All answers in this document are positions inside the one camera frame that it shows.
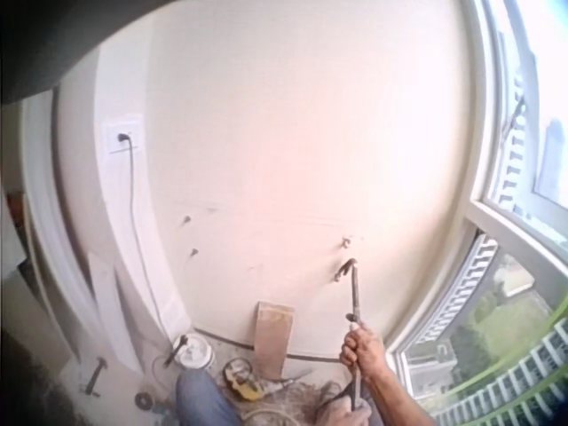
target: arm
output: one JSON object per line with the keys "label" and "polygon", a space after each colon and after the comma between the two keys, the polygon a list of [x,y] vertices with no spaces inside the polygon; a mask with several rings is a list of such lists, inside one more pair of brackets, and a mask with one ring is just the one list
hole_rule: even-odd
{"label": "arm", "polygon": [[435,424],[398,382],[387,365],[383,341],[369,328],[363,326],[347,334],[340,360],[348,368],[352,368],[355,363],[359,365],[363,382],[371,392],[385,424],[392,426]]}

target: window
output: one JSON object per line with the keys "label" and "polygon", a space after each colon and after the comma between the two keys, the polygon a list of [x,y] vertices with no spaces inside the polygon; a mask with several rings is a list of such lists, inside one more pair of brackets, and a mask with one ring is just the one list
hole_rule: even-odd
{"label": "window", "polygon": [[462,4],[481,153],[465,236],[387,349],[439,424],[537,424],[568,398],[568,4]]}
{"label": "window", "polygon": [[487,200],[568,258],[568,6],[492,0],[501,132]]}
{"label": "window", "polygon": [[[555,312],[563,309],[568,286],[536,282],[500,248],[480,266],[479,259],[487,256],[485,249],[493,240],[485,235],[477,240],[473,256],[438,310],[443,317],[446,310],[455,309],[451,322],[441,326],[432,321],[405,351],[414,397],[431,412],[465,400],[468,404],[461,409],[469,413],[474,406],[482,414],[477,409],[483,407],[477,403],[479,397],[491,412],[529,389],[528,383],[534,385],[560,367],[555,363],[562,356],[560,337],[554,340],[556,346],[548,340],[544,345],[541,339]],[[464,292],[463,282],[476,274],[480,276],[475,287]],[[437,335],[432,334],[432,325]],[[524,367],[519,367],[527,354]]]}

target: metal rod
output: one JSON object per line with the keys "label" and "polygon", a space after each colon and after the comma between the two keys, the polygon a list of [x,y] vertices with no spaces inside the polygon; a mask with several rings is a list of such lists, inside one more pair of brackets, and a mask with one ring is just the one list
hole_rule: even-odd
{"label": "metal rod", "polygon": [[[357,274],[357,260],[349,259],[335,275],[335,280],[339,281],[342,275],[347,275],[351,269],[351,299],[353,310],[351,314],[347,314],[347,319],[361,325],[361,309],[359,306],[359,276]],[[353,386],[351,391],[351,411],[355,411],[360,406],[361,397],[361,370],[355,365],[353,371]]]}

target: wooden board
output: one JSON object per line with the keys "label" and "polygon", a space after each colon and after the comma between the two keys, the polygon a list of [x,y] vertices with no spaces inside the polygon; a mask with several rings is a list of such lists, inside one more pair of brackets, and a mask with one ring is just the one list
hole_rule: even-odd
{"label": "wooden board", "polygon": [[288,353],[294,322],[294,308],[258,303],[255,328],[256,373],[265,379],[279,380]]}

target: power cord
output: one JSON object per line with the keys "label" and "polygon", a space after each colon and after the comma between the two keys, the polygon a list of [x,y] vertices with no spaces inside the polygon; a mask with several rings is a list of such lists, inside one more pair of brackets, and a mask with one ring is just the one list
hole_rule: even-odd
{"label": "power cord", "polygon": [[156,318],[158,319],[158,323],[160,324],[160,328],[162,332],[168,339],[170,346],[173,347],[172,343],[170,342],[170,338],[168,337],[168,333],[166,332],[166,327],[163,325],[162,316],[160,314],[160,310],[158,309],[158,303],[156,302],[156,298],[154,295],[154,291],[152,290],[152,286],[150,285],[150,279],[148,278],[148,270],[146,269],[146,262],[144,261],[144,256],[142,255],[142,248],[140,246],[140,238],[138,237],[138,230],[136,228],[136,218],[134,216],[134,153],[132,147],[132,139],[129,135],[125,133],[118,134],[118,141],[119,142],[128,142],[129,154],[130,154],[130,223],[132,226],[132,231],[134,232],[134,240],[136,242],[136,249],[138,251],[138,257],[140,258],[140,263],[142,264],[142,270],[144,272],[144,280],[146,282],[146,287],[150,293],[150,297],[152,298],[152,304],[154,305],[154,310],[156,312]]}

